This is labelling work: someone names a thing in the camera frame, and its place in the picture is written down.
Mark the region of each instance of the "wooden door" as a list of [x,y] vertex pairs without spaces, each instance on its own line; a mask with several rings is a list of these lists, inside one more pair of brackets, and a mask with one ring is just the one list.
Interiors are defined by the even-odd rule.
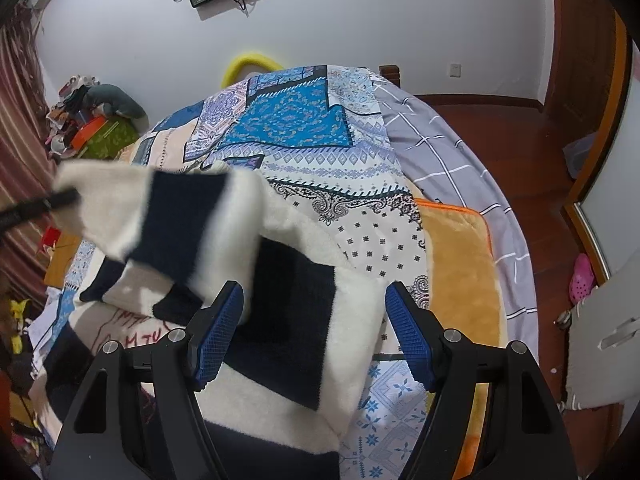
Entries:
[[555,16],[545,112],[570,141],[600,126],[614,67],[615,11],[609,0],[555,0]]

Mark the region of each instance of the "blue gripper pad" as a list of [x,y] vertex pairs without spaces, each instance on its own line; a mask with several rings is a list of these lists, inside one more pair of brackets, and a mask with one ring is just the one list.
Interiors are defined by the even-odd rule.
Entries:
[[385,306],[411,375],[429,390],[436,381],[431,367],[431,348],[393,283],[386,288]]
[[[188,328],[192,324],[196,324],[191,339],[193,345],[190,345],[189,348],[190,357],[188,361],[191,364],[192,377],[199,389],[203,389],[209,381],[216,378],[222,360],[231,343],[231,338],[240,321],[243,305],[244,294],[242,293],[242,287],[236,282],[226,282],[214,303],[210,307],[203,308],[197,312],[189,323]],[[209,309],[215,309],[217,315],[208,320],[209,326],[207,330],[202,324],[197,326],[198,321],[196,318],[198,314],[204,314]]]

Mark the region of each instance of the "yellow toy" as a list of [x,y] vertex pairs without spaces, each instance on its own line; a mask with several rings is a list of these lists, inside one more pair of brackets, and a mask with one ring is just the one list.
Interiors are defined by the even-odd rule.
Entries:
[[284,69],[282,65],[276,63],[273,59],[258,54],[257,52],[242,54],[236,57],[226,69],[225,75],[222,78],[221,88],[226,88],[235,83],[238,74],[247,65],[259,66],[268,72],[276,72],[277,70]]
[[11,300],[11,316],[15,320],[15,327],[17,334],[11,337],[11,346],[14,354],[22,353],[22,329],[24,328],[24,308],[27,306],[29,300],[15,301]]

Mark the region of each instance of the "silver screw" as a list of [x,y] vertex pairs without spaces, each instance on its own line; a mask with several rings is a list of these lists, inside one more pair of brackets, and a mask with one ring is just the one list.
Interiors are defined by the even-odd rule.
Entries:
[[511,343],[511,350],[516,352],[516,354],[526,354],[527,345],[525,345],[522,341],[514,341]]
[[444,339],[452,343],[457,343],[462,339],[462,334],[458,332],[455,328],[447,328],[444,331]]
[[178,341],[182,341],[184,336],[186,336],[186,332],[181,328],[174,328],[169,332],[169,341],[172,343],[176,343]]
[[118,349],[117,341],[107,341],[104,345],[102,345],[102,351],[105,354],[114,353]]

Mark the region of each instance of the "black and white sweater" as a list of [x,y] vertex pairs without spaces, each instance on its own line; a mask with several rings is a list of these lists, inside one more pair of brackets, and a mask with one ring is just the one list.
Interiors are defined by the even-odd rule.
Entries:
[[[56,180],[57,189],[69,186],[81,203],[60,212],[58,224],[99,251],[31,391],[52,438],[105,341],[153,342],[235,280],[245,297],[241,323],[218,377],[196,394],[229,478],[337,479],[338,444],[364,386],[386,284],[354,270],[257,172],[75,161]],[[152,386],[145,389],[153,434]]]

